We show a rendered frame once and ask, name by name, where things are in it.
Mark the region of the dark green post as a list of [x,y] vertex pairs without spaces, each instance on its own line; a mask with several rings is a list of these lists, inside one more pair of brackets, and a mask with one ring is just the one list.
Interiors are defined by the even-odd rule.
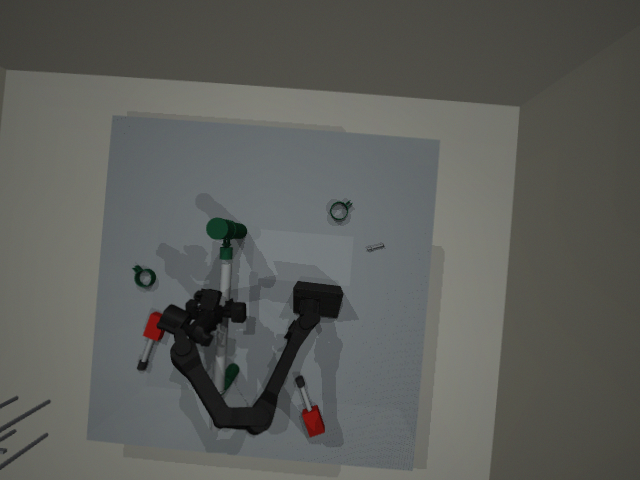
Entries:
[[[247,228],[243,224],[236,224],[238,226],[238,234],[233,239],[242,239],[247,234]],[[213,218],[207,223],[206,232],[212,239],[228,239],[233,236],[235,227],[230,221],[226,221],[222,218]]]

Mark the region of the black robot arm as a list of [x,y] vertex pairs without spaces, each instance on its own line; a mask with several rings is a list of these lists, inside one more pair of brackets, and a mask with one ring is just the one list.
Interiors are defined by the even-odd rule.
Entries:
[[[200,304],[197,312],[218,312],[221,291],[201,289],[193,299]],[[217,428],[247,429],[258,435],[266,431],[273,420],[278,394],[292,366],[296,354],[309,333],[319,323],[320,298],[302,296],[299,318],[292,322],[284,339],[287,345],[264,391],[252,407],[228,407],[206,372],[196,343],[209,346],[214,328],[208,316],[198,316],[191,324],[191,313],[175,305],[167,307],[156,324],[158,329],[174,334],[175,343],[170,349],[172,364],[191,383]],[[190,325],[191,324],[191,325]],[[189,337],[189,338],[188,338]],[[196,342],[196,343],[195,343]]]

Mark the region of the grey metal pipe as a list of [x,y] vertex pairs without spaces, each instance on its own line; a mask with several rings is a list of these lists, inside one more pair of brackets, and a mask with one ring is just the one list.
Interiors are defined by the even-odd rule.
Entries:
[[[231,274],[232,274],[232,264],[221,264],[221,274],[220,274],[220,289],[222,292],[222,296],[220,299],[219,305],[222,307],[225,306],[225,301],[230,300],[230,289],[231,289]],[[216,347],[215,347],[215,376],[214,376],[214,385],[218,389],[220,394],[225,392],[225,363],[226,363],[226,349],[227,349],[227,334],[228,334],[228,319],[222,318],[222,323],[217,324],[217,333],[216,333]],[[221,395],[224,399],[224,394]],[[211,418],[211,431],[217,432],[222,428],[215,427],[213,423],[213,419]]]

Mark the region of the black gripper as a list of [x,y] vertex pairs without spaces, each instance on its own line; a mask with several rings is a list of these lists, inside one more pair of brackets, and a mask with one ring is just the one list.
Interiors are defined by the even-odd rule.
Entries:
[[218,312],[207,313],[208,311],[197,312],[197,301],[191,299],[186,303],[186,311],[191,313],[191,318],[196,320],[198,316],[208,316],[214,323],[212,331],[216,331],[216,325],[222,323],[222,318],[231,318],[232,323],[244,323],[246,320],[246,304],[243,302],[233,302],[233,298],[229,301],[225,301],[225,306],[219,305]]

